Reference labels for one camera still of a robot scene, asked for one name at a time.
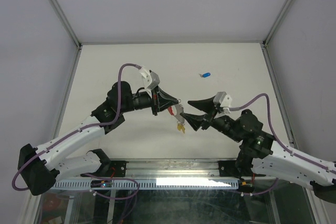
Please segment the red handle keyring holder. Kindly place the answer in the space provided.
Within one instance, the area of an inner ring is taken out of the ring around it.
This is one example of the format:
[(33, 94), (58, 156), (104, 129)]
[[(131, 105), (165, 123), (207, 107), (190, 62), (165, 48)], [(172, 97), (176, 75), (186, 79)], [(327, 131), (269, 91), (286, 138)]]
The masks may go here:
[(179, 100), (177, 104), (170, 106), (168, 108), (168, 112), (171, 116), (175, 117), (177, 120), (177, 123), (180, 125), (185, 124), (185, 119), (181, 116), (181, 113), (184, 112), (184, 108), (181, 104), (181, 101)]

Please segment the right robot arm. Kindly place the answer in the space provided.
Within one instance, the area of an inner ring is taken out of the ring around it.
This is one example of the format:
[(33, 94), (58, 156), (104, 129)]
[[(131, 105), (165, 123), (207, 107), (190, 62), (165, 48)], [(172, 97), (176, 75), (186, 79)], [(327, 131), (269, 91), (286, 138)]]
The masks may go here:
[(189, 101), (203, 115), (182, 112), (193, 130), (210, 127), (240, 144), (235, 162), (236, 177), (249, 173), (272, 176), (313, 191), (321, 200), (335, 203), (335, 163), (313, 157), (284, 144), (274, 131), (263, 131), (263, 123), (247, 107), (233, 108), (226, 92)]

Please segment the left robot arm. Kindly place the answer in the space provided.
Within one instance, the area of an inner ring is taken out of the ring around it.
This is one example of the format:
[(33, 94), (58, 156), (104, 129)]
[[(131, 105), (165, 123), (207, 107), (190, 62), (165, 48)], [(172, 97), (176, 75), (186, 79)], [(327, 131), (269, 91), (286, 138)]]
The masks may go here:
[(70, 154), (116, 129), (125, 121), (124, 113), (149, 108), (157, 115), (178, 103), (177, 98), (160, 87), (149, 92), (139, 88), (132, 93), (128, 82), (116, 82), (106, 100), (69, 133), (37, 147), (24, 145), (19, 151), (17, 174), (34, 196), (47, 192), (64, 178), (85, 173), (104, 176), (110, 170), (110, 163), (103, 150), (89, 151), (78, 158), (71, 158)]

